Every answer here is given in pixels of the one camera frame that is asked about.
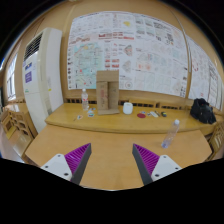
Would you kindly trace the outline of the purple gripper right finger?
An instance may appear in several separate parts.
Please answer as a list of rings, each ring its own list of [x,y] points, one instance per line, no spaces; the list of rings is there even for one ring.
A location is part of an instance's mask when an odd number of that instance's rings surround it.
[[[159,156],[137,144],[133,145],[132,154],[144,185],[181,170],[181,167],[168,155]]]

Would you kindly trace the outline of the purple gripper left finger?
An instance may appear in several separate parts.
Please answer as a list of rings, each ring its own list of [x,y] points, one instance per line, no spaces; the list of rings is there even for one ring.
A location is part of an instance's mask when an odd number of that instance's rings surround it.
[[[87,143],[66,155],[56,154],[42,169],[79,185],[91,153],[91,144]]]

